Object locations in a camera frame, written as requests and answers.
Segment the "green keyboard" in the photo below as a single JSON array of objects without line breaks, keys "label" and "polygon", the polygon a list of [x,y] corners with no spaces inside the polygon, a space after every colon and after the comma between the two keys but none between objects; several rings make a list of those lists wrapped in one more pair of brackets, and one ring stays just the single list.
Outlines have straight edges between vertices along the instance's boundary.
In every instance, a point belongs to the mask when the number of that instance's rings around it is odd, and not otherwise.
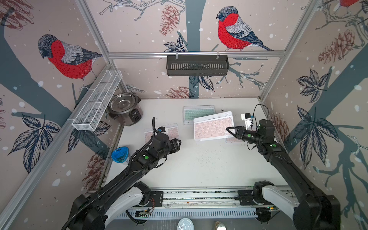
[{"label": "green keyboard", "polygon": [[184,106],[183,124],[192,125],[195,118],[210,116],[215,113],[215,106],[213,105]]}]

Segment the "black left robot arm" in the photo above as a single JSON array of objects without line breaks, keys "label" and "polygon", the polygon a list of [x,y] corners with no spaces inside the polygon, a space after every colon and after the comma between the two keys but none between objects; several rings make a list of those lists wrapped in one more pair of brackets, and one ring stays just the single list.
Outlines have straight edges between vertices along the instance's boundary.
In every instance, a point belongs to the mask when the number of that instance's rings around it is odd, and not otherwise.
[{"label": "black left robot arm", "polygon": [[170,140],[165,133],[155,133],[143,147],[136,150],[123,172],[88,197],[80,195],[71,207],[62,229],[103,230],[119,214],[136,205],[145,205],[151,189],[141,182],[161,159],[180,150],[181,140]]}]

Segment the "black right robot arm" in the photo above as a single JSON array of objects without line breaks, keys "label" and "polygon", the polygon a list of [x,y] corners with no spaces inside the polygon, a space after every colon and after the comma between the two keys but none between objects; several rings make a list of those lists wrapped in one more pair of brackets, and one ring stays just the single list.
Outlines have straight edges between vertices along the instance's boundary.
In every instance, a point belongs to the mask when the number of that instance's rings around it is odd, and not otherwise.
[{"label": "black right robot arm", "polygon": [[275,141],[272,121],[262,119],[256,131],[244,126],[226,129],[238,140],[254,144],[258,152],[282,175],[294,197],[281,192],[269,181],[257,182],[253,188],[253,201],[271,203],[284,212],[298,230],[339,230],[340,203],[334,195],[327,195],[316,187],[295,165],[286,150]]}]

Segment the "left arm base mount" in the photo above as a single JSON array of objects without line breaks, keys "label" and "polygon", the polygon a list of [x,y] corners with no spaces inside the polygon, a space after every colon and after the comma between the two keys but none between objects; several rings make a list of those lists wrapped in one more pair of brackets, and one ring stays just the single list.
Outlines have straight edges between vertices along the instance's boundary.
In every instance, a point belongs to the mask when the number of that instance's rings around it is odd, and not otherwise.
[{"label": "left arm base mount", "polygon": [[161,207],[163,205],[163,191],[150,188],[143,182],[135,183],[131,189],[134,189],[135,202],[132,207]]}]

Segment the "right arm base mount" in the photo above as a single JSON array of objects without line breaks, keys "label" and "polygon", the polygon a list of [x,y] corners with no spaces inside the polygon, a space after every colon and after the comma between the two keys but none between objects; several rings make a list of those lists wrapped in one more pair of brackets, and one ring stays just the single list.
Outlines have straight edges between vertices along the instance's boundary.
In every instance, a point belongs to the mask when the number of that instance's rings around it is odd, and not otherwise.
[{"label": "right arm base mount", "polygon": [[250,190],[238,190],[235,200],[238,200],[241,206],[272,205],[262,195],[262,188],[265,186],[274,186],[274,184],[269,181],[256,182]]}]

